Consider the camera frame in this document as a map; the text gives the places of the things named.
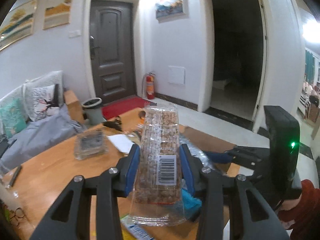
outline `canvas painting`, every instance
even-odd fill
[[[38,0],[24,3],[10,11],[0,26],[0,50],[33,33]]]
[[[47,0],[43,29],[70,23],[72,0]]]
[[[161,0],[156,3],[156,18],[184,14],[184,0]]]

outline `gold picture frame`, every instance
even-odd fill
[[[43,29],[70,23],[72,0],[47,0],[44,11]]]
[[[30,0],[11,10],[0,26],[0,51],[33,34],[34,17],[39,0]]]

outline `metal bolt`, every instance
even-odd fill
[[[110,174],[116,174],[116,173],[118,173],[118,169],[116,167],[112,167],[112,168],[109,169],[109,173]]]
[[[238,179],[239,181],[245,181],[245,180],[247,179],[247,177],[244,176],[243,174],[239,174],[239,175],[237,175],[237,179]]]
[[[81,175],[77,175],[73,178],[73,181],[74,182],[81,182],[83,180],[83,176]]]
[[[211,169],[210,169],[209,167],[203,167],[203,168],[201,169],[201,171],[202,171],[203,173],[210,173],[210,172],[211,172]]]

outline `red fire extinguisher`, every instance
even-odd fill
[[[147,92],[147,98],[148,99],[154,99],[155,98],[155,74],[152,72],[149,72],[146,74],[146,92]]]

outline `ceiling light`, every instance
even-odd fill
[[[308,20],[308,22],[303,25],[303,37],[306,41],[320,43],[320,23],[316,20]]]

